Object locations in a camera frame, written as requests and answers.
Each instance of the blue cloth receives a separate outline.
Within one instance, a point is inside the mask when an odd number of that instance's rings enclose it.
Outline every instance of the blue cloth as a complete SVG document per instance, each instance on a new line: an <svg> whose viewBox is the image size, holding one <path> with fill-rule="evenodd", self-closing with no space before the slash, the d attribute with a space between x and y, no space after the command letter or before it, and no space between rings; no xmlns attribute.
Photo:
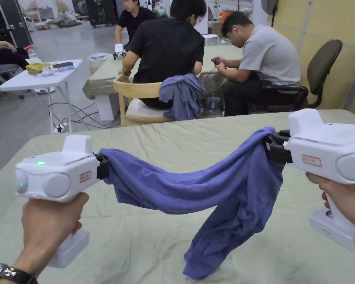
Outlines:
<svg viewBox="0 0 355 284"><path fill-rule="evenodd" d="M192 73L165 79L159 89L159 100L165 103L174 101L172 109L164 112L163 116L175 121L198 118L202 108L200 98L204 93L203 83Z"/></svg>
<svg viewBox="0 0 355 284"><path fill-rule="evenodd" d="M262 138L271 127L256 131L229 157L193 173L168 173L118 149L101 149L111 163L104 181L114 185L120 203L187 214L217 205L184 255L183 273L200 279L213 273L226 256L271 216L284 165L267 158Z"/></svg>

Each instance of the sticker label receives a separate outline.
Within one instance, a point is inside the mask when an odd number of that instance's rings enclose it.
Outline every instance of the sticker label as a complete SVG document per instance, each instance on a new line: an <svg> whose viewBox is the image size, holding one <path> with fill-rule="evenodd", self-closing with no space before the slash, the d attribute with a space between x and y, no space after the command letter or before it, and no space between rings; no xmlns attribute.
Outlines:
<svg viewBox="0 0 355 284"><path fill-rule="evenodd" d="M80 183L84 183L84 181L86 181L88 179L91 179L91 176L92 176L92 172L91 171L82 173L80 175Z"/></svg>
<svg viewBox="0 0 355 284"><path fill-rule="evenodd" d="M320 168L322 167L322 163L321 163L320 158L302 155L302 161L304 163L307 163L308 165L314 165L314 166L320 167Z"/></svg>

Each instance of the water bottle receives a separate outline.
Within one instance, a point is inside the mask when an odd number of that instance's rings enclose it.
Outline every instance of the water bottle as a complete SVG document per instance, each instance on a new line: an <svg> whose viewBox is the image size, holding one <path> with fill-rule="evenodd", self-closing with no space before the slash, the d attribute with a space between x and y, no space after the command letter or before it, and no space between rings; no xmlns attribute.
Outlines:
<svg viewBox="0 0 355 284"><path fill-rule="evenodd" d="M27 47L27 54L29 55L29 58L37 57L37 54L31 45Z"/></svg>
<svg viewBox="0 0 355 284"><path fill-rule="evenodd" d="M209 111L214 113L216 111L216 98L211 96L209 99Z"/></svg>

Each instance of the trash can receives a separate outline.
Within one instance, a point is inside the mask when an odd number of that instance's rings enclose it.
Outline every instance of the trash can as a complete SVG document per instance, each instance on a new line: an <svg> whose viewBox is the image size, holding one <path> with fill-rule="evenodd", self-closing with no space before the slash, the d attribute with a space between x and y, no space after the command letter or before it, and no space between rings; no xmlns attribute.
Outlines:
<svg viewBox="0 0 355 284"><path fill-rule="evenodd" d="M91 72L91 75L93 75L97 70L99 70L101 65L110 56L113 56L113 54L110 54L110 53L95 53L95 54L92 54L92 55L88 56L89 71Z"/></svg>

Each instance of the man in gray shirt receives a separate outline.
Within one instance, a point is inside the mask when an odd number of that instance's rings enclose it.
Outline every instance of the man in gray shirt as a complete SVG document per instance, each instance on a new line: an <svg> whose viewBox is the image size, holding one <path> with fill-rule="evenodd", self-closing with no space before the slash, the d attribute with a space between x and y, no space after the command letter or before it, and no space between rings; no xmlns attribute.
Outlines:
<svg viewBox="0 0 355 284"><path fill-rule="evenodd" d="M229 79L224 91L225 116L248 114L248 104L288 105L296 101L294 94L262 92L264 86L272 84L300 84L300 59L285 36L268 26L254 26L239 11L226 18L222 34L232 45L243 47L241 60L212 59L219 73Z"/></svg>

